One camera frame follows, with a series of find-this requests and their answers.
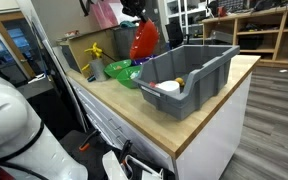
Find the green bowl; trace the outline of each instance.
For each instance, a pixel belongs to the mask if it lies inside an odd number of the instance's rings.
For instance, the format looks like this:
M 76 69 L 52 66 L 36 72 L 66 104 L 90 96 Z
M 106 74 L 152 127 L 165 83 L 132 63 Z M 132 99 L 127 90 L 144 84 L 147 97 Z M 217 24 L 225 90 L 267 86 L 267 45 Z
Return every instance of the green bowl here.
M 106 66 L 104 69 L 104 72 L 111 76 L 112 78 L 116 78 L 117 75 L 125 68 L 129 67 L 132 63 L 132 60 L 123 60 L 123 61 L 118 61 L 112 64 L 109 64 Z
M 140 73 L 141 66 L 132 66 L 124 69 L 118 76 L 117 80 L 123 86 L 130 89 L 137 88 L 137 84 L 133 81 L 133 78 L 137 77 Z

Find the black strap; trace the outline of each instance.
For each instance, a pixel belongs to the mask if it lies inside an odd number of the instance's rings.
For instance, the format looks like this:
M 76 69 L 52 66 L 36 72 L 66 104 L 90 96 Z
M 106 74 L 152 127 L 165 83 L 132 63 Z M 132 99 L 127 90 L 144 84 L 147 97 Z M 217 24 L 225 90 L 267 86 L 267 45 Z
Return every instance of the black strap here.
M 92 0 L 86 0 L 85 5 L 83 3 L 83 0 L 79 0 L 80 1 L 80 5 L 82 7 L 82 10 L 84 12 L 84 17 L 88 16 L 89 12 L 90 12 L 90 6 L 91 4 L 94 4 Z
M 0 163 L 2 162 L 6 162 L 20 154 L 22 154 L 23 152 L 25 152 L 26 150 L 28 150 L 37 140 L 38 138 L 41 136 L 42 132 L 43 132 L 43 129 L 44 129 L 44 123 L 41 121 L 41 124 L 40 124 L 40 129 L 38 130 L 37 134 L 34 136 L 34 138 L 29 142 L 27 143 L 24 147 L 22 147 L 21 149 L 19 149 L 18 151 L 10 154 L 10 155 L 7 155 L 7 156 L 4 156 L 4 157 L 1 157 L 0 158 Z
M 84 12 L 84 17 L 85 17 L 85 16 L 88 16 L 88 11 L 87 11 L 87 9 L 86 9 L 85 6 L 84 6 L 83 0 L 79 0 L 79 1 L 80 1 L 80 5 L 81 5 L 81 7 L 82 7 L 82 10 L 83 10 L 83 12 Z

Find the pink object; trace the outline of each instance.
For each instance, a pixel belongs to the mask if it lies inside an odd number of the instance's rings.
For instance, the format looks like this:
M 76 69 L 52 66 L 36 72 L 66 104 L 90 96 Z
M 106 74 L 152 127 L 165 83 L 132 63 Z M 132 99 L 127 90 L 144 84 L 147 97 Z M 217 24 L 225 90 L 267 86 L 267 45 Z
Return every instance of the pink object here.
M 101 29 L 110 28 L 118 25 L 118 21 L 109 3 L 120 3 L 119 0 L 98 1 L 91 4 L 91 11 L 94 13 Z

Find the white container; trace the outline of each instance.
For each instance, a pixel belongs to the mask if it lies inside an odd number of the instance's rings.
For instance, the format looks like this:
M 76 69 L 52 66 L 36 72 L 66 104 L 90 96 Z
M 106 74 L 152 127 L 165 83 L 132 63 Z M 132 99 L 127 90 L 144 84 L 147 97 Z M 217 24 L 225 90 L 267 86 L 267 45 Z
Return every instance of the white container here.
M 180 94 L 180 84 L 176 81 L 164 81 L 157 84 L 156 87 L 162 89 L 169 96 L 177 96 Z

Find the cabinet door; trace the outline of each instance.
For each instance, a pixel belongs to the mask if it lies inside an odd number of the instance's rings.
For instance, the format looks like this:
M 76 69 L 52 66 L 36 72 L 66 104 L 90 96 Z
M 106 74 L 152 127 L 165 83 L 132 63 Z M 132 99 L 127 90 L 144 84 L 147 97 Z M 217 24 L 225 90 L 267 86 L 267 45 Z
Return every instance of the cabinet door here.
M 131 140 L 133 143 L 132 150 L 140 157 L 174 172 L 172 158 L 166 152 L 100 102 L 76 81 L 71 78 L 69 78 L 69 81 L 78 92 L 79 98 L 83 99 L 84 102 L 90 102 L 86 103 L 89 104 L 86 108 L 88 109 L 87 112 L 96 114 L 97 117 L 92 118 L 100 129 L 108 132 L 108 136 L 110 133 L 112 134 L 111 137 L 114 137 L 111 138 L 113 144 L 124 144 L 126 140 Z

